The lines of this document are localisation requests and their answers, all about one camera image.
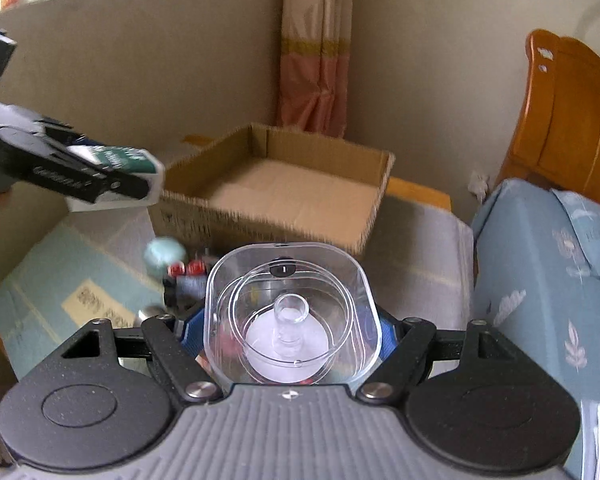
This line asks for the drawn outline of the black toy train red wheels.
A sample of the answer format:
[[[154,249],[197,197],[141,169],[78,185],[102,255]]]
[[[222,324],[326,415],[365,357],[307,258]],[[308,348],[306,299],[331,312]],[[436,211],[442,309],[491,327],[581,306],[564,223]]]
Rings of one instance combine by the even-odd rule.
[[[175,312],[184,312],[203,304],[207,278],[207,266],[202,260],[171,263],[162,280],[164,304]]]

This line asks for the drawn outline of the blue floral bed sheet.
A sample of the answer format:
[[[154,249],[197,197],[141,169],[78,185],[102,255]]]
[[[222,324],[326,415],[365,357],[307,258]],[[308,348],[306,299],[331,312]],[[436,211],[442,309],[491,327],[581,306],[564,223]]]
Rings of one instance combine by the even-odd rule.
[[[577,401],[582,429],[566,468],[600,479],[600,204],[519,179],[471,223],[484,318]]]

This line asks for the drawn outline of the teal round earbud case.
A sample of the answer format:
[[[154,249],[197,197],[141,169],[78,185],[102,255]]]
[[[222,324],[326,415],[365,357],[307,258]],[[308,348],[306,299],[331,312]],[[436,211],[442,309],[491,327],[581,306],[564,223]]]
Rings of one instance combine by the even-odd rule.
[[[173,237],[159,236],[151,240],[143,252],[143,262],[147,274],[161,281],[168,273],[168,267],[187,260],[187,250]]]

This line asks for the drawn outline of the pink beige curtain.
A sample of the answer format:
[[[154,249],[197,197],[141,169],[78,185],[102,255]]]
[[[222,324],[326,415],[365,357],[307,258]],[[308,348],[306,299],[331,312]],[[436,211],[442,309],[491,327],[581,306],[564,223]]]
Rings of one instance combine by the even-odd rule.
[[[277,123],[344,136],[353,0],[283,0]]]

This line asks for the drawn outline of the orange wooden headboard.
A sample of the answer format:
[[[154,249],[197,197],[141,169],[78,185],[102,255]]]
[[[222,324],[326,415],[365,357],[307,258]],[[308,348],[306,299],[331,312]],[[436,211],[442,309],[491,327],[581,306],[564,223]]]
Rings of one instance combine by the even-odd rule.
[[[600,204],[600,57],[583,42],[530,32],[526,96],[496,183],[518,178]]]

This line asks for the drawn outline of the brown cardboard box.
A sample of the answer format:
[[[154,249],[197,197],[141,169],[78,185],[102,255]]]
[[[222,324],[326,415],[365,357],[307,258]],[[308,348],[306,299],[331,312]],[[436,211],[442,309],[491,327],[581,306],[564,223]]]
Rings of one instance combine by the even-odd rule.
[[[358,258],[393,165],[377,148],[249,124],[166,166],[149,218],[190,248],[320,242]]]

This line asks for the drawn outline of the white wall plug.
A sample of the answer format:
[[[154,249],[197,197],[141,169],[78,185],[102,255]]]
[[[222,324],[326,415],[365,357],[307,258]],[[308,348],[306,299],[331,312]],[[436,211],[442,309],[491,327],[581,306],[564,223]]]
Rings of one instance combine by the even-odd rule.
[[[490,194],[489,176],[474,170],[469,176],[467,189],[479,204],[483,204]]]

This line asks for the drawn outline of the clear square plastic container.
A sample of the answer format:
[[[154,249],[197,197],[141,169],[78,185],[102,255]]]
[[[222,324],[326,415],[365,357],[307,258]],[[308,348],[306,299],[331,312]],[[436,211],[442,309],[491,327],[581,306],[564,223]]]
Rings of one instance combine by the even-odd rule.
[[[362,266],[322,243],[253,244],[208,277],[204,354],[237,384],[356,388],[376,367],[381,325]]]

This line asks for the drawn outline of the white green medical swab box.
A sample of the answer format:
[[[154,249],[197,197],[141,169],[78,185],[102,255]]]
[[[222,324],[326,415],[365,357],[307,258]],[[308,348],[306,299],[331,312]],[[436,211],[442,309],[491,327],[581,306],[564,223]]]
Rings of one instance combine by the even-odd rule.
[[[107,145],[71,145],[68,150],[99,168],[140,178],[148,185],[148,192],[142,198],[123,194],[120,186],[109,188],[100,194],[94,204],[67,197],[66,202],[71,212],[149,207],[158,203],[164,182],[164,166],[148,151]]]

